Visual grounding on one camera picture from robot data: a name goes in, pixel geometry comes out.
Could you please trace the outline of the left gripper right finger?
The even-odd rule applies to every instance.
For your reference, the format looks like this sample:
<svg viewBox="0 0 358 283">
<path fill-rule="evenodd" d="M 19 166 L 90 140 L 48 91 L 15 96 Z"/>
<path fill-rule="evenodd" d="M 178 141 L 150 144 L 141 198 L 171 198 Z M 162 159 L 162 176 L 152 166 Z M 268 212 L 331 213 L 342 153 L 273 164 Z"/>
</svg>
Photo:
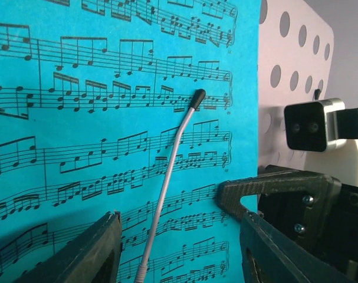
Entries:
<svg viewBox="0 0 358 283">
<path fill-rule="evenodd" d="M 245 282 L 350 282 L 313 255 L 319 242 L 329 243 L 339 230 L 358 222 L 358 212 L 331 211 L 312 253 L 286 237 L 254 212 L 240 220 L 240 245 Z"/>
</svg>

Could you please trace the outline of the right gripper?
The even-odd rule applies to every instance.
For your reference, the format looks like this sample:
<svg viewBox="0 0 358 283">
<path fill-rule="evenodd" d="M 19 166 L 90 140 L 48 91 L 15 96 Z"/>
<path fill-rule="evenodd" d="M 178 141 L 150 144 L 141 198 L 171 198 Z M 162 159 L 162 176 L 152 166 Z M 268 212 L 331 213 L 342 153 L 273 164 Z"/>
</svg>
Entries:
<svg viewBox="0 0 358 283">
<path fill-rule="evenodd" d="M 240 221 L 241 198 L 258 195 L 264 220 L 358 282 L 358 187 L 322 173 L 269 165 L 257 177 L 219 185 L 216 205 Z"/>
</svg>

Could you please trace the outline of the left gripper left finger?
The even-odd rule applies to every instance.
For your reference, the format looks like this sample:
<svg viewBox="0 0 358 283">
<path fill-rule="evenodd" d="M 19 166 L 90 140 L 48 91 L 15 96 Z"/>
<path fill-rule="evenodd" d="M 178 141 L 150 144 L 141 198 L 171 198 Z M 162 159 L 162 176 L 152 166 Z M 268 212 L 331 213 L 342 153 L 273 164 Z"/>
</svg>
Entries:
<svg viewBox="0 0 358 283">
<path fill-rule="evenodd" d="M 15 282 L 116 282 L 122 252 L 121 217 L 107 212 L 58 253 Z"/>
</svg>

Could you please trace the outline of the pink music stand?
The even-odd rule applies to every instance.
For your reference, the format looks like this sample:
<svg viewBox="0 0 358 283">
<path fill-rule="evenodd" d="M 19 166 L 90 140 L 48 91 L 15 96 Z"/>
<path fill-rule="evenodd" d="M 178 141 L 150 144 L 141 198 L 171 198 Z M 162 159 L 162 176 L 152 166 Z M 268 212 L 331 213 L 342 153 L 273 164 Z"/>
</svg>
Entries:
<svg viewBox="0 0 358 283">
<path fill-rule="evenodd" d="M 217 208 L 218 185 L 299 157 L 281 106 L 324 89 L 331 28 L 304 1 L 137 1 L 161 34 L 147 142 L 149 176 L 173 170 L 146 282 L 241 282 L 239 225 Z"/>
</svg>

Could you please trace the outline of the blue sheet music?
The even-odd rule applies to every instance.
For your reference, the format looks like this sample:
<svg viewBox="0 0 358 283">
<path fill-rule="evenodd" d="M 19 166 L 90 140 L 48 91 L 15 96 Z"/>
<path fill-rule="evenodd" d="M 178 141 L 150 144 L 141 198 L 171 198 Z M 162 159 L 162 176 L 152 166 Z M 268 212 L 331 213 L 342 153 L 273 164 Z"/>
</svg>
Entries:
<svg viewBox="0 0 358 283">
<path fill-rule="evenodd" d="M 133 282 L 175 134 L 147 282 L 242 282 L 218 185 L 258 159 L 260 1 L 0 1 L 0 282 L 119 211 Z"/>
</svg>

